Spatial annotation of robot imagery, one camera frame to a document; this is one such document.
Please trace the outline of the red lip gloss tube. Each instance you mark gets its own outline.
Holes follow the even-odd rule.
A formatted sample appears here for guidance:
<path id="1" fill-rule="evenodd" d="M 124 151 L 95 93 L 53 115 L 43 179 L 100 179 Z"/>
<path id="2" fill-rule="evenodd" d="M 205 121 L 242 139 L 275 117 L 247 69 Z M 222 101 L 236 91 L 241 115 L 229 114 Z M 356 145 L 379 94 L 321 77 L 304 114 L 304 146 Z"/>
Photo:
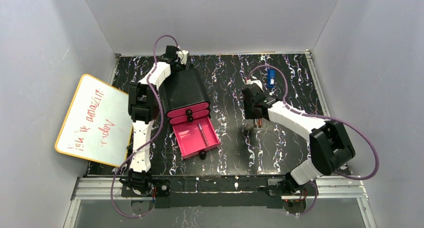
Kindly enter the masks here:
<path id="1" fill-rule="evenodd" d="M 198 122 L 197 123 L 197 126 L 198 126 L 199 132 L 201 134 L 201 137 L 202 137 L 202 140 L 203 140 L 205 146 L 208 147 L 209 146 L 209 142 L 207 140 L 207 137 L 206 137 L 206 134 L 205 134 L 204 129 L 202 127 L 202 124 L 200 122 Z"/>

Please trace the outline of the pink drawer tray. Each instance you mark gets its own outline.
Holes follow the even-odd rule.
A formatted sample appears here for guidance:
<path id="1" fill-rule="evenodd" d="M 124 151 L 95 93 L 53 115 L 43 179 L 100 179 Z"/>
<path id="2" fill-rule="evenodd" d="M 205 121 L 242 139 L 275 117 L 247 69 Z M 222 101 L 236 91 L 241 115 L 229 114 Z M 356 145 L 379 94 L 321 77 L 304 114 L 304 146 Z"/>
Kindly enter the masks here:
<path id="1" fill-rule="evenodd" d="M 198 128 L 201 123 L 209 146 L 205 146 Z M 215 132 L 211 119 L 204 117 L 193 122 L 185 122 L 172 126 L 183 159 L 196 156 L 200 151 L 217 148 L 221 142 Z"/>
<path id="2" fill-rule="evenodd" d="M 185 106 L 185 107 L 182 107 L 182 108 L 170 110 L 166 114 L 166 116 L 169 119 L 180 117 L 180 116 L 186 116 L 187 115 L 186 111 L 188 111 L 188 110 L 190 110 L 192 113 L 194 113 L 194 112 L 199 112 L 199 111 L 202 111 L 202 110 L 207 110 L 209 108 L 209 106 L 210 106 L 210 104 L 208 102 L 201 102 L 201 103 Z"/>

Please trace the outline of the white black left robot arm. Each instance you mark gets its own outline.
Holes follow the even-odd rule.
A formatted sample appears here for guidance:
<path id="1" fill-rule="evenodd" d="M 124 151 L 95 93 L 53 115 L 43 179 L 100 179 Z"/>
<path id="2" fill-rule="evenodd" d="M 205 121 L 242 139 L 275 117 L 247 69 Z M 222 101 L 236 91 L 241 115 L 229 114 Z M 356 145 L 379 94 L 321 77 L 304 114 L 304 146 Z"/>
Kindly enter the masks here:
<path id="1" fill-rule="evenodd" d="M 133 146 L 128 157 L 127 179 L 119 181 L 138 195 L 148 196 L 155 190 L 150 172 L 150 147 L 156 137 L 151 133 L 155 120 L 160 118 L 159 125 L 163 126 L 165 118 L 159 88 L 170 75 L 187 68 L 188 57 L 189 51 L 168 45 L 164 54 L 154 57 L 154 64 L 146 75 L 128 86 Z"/>

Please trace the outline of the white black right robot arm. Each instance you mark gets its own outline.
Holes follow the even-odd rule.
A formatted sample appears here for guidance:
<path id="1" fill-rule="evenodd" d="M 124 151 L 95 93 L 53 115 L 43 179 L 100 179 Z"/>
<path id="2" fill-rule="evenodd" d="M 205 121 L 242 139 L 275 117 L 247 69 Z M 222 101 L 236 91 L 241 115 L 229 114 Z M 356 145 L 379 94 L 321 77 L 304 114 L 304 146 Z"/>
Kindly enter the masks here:
<path id="1" fill-rule="evenodd" d="M 259 80 L 248 80 L 242 89 L 247 120 L 266 119 L 282 125 L 309 143 L 310 158 L 284 175 L 278 186 L 284 192 L 300 190 L 304 184 L 329 176 L 355 157 L 356 152 L 344 124 L 329 118 L 310 117 L 276 96 L 266 94 Z"/>

